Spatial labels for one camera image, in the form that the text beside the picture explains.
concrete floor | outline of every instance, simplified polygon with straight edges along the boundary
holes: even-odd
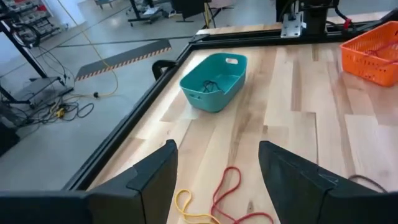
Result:
[[[85,1],[80,4],[80,8],[87,22],[46,40],[42,46],[76,74],[80,67],[99,60],[92,46],[62,47],[88,44],[80,29],[85,31],[93,43],[126,42],[96,45],[101,56],[106,58],[150,43],[136,40],[191,36],[204,25],[202,15],[197,15],[190,18],[194,21],[192,23],[176,23],[180,18],[174,17],[161,18],[152,25],[136,22],[134,27],[130,27],[125,14],[128,7],[129,1],[120,0],[114,3],[113,9],[105,6],[102,11],[93,1]],[[169,4],[164,4],[164,7],[170,9]],[[393,7],[398,7],[396,0],[384,0],[379,4],[374,4],[372,0],[340,1],[340,9],[345,14],[387,11]],[[215,21],[218,27],[272,24],[275,21],[274,3],[269,0],[240,0],[234,9],[220,12]],[[0,190],[61,189],[154,83],[151,65],[159,59],[175,59],[187,42],[188,39],[170,40],[173,48],[170,52],[115,69],[119,80],[115,95],[100,100],[84,98],[79,101],[81,105],[95,104],[92,114],[86,118],[42,125],[30,135],[27,134],[37,127],[20,130],[19,134],[27,137],[0,157]],[[57,76],[44,63],[38,49],[31,50],[31,53],[37,57],[49,76]],[[47,57],[45,60],[61,71],[57,63]],[[28,78],[36,76],[22,57],[1,65],[1,68],[1,85],[11,93],[26,85]],[[108,93],[115,86],[115,77],[108,72],[76,82],[75,93]]]

